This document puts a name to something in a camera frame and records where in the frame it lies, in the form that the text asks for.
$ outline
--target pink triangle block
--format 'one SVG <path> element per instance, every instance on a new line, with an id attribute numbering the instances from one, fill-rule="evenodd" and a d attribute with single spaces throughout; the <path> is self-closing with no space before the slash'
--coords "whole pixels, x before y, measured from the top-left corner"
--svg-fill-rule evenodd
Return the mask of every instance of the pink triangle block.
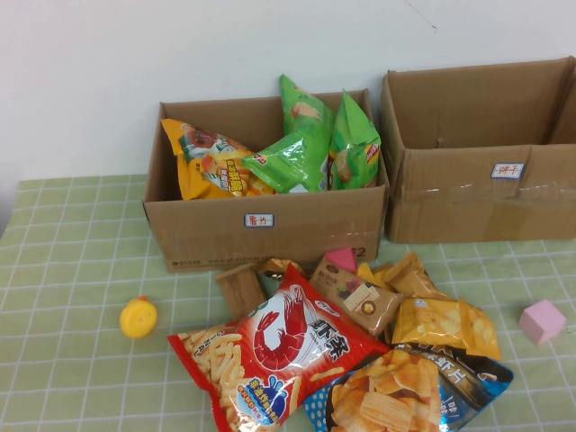
<path id="1" fill-rule="evenodd" d="M 350 247 L 343 249 L 330 250 L 324 256 L 332 263 L 336 264 L 342 270 L 350 273 L 356 273 L 356 256 Z"/>
<path id="2" fill-rule="evenodd" d="M 548 300 L 539 301 L 525 308 L 518 323 L 526 336 L 537 345 L 557 336 L 564 324 L 566 324 L 566 317 Z"/>

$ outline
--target open cardboard box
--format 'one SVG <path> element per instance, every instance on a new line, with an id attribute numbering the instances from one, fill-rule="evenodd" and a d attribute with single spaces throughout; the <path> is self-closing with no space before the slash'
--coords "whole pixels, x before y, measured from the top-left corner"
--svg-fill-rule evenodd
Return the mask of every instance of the open cardboard box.
<path id="1" fill-rule="evenodd" d="M 574 63 L 389 72 L 390 240 L 576 237 Z"/>
<path id="2" fill-rule="evenodd" d="M 349 93 L 374 120 L 368 91 Z M 316 96 L 338 110 L 341 93 Z M 375 187 L 185 202 L 160 123 L 165 118 L 221 133 L 253 151 L 278 141 L 284 121 L 280 97 L 160 104 L 144 210 L 168 271 L 230 268 L 269 257 L 314 264 L 325 252 L 345 247 L 360 259 L 376 258 L 388 191 L 382 156 Z"/>

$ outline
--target green snack bag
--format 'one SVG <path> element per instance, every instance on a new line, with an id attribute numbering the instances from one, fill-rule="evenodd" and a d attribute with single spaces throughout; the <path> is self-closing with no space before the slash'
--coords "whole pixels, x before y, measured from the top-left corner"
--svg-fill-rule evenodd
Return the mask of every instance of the green snack bag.
<path id="1" fill-rule="evenodd" d="M 245 157 L 244 164 L 278 193 L 326 191 L 334 112 L 286 75 L 280 76 L 280 92 L 286 136 Z"/>
<path id="2" fill-rule="evenodd" d="M 371 185 L 378 173 L 380 136 L 362 108 L 344 92 L 330 142 L 330 189 Z"/>

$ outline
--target yellow chick toy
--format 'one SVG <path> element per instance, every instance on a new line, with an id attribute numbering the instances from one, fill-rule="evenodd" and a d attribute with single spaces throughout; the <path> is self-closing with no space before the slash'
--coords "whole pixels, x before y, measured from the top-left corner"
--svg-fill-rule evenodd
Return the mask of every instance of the yellow chick toy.
<path id="1" fill-rule="evenodd" d="M 156 306 L 145 295 L 128 302 L 120 314 L 120 328 L 129 338 L 144 338 L 158 322 Z"/>

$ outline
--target red snack bag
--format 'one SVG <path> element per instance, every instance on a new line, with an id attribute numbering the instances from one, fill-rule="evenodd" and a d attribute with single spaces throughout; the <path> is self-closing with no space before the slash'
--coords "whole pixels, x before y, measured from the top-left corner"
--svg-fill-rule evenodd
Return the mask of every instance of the red snack bag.
<path id="1" fill-rule="evenodd" d="M 247 318 L 168 340 L 227 432 L 276 429 L 316 390 L 389 350 L 292 265 L 278 292 Z"/>

